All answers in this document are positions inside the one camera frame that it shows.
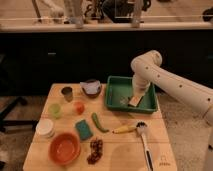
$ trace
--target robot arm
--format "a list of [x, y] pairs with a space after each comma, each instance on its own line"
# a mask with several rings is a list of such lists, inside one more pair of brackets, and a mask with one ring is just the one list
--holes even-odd
[[[133, 76], [133, 95], [142, 96], [148, 89], [149, 82], [163, 89], [178, 101], [188, 105], [195, 112], [213, 125], [213, 90], [183, 77], [165, 71], [159, 66], [162, 57], [159, 52], [152, 50], [133, 59], [131, 62]], [[205, 171], [213, 167], [213, 131], [210, 136], [206, 153]]]
[[52, 0], [40, 0], [44, 5], [50, 8], [50, 15], [53, 18], [59, 18], [64, 15], [64, 9], [56, 5]]

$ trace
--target black cabinet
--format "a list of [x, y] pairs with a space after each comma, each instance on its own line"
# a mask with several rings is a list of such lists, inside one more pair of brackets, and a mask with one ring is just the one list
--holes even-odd
[[162, 68], [213, 85], [213, 30], [2, 33], [0, 40], [1, 95], [47, 94], [52, 83], [132, 76], [131, 60], [152, 49], [162, 54]]

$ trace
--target green cucumber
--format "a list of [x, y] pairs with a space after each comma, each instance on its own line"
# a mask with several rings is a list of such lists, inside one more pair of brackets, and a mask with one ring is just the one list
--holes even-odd
[[105, 129], [101, 126], [99, 119], [98, 119], [98, 115], [96, 113], [92, 113], [92, 120], [95, 124], [95, 126], [103, 133], [109, 132], [108, 129]]

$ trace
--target red bowl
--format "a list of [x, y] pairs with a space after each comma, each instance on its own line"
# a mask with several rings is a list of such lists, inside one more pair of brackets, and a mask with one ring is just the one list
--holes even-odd
[[78, 157], [80, 149], [79, 138], [74, 133], [62, 133], [52, 140], [49, 157], [58, 165], [66, 165]]

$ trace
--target green plastic tray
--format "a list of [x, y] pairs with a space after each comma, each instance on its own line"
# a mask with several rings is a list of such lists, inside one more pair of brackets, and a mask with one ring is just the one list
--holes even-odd
[[109, 76], [106, 86], [105, 105], [110, 110], [137, 112], [151, 114], [157, 111], [157, 100], [154, 84], [150, 84], [149, 90], [137, 107], [129, 106], [128, 100], [132, 96], [132, 78]]

